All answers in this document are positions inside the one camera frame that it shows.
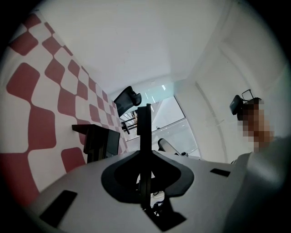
office chair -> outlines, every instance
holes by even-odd
[[[114,100],[117,106],[118,116],[122,116],[127,110],[133,106],[139,106],[141,104],[141,94],[136,94],[131,86],[120,93],[120,95]]]

checkered wall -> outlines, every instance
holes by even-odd
[[[20,25],[0,72],[0,168],[21,205],[85,164],[85,136],[72,124],[120,132],[118,153],[126,152],[115,103],[39,12]]]

black slot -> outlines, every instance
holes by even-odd
[[[220,169],[217,169],[217,168],[212,169],[210,172],[215,173],[217,175],[224,176],[224,177],[228,177],[229,174],[231,173],[229,171],[224,171],[224,170],[220,170]]]
[[[64,190],[50,206],[40,215],[40,219],[52,227],[57,227],[73,203],[77,193]]]

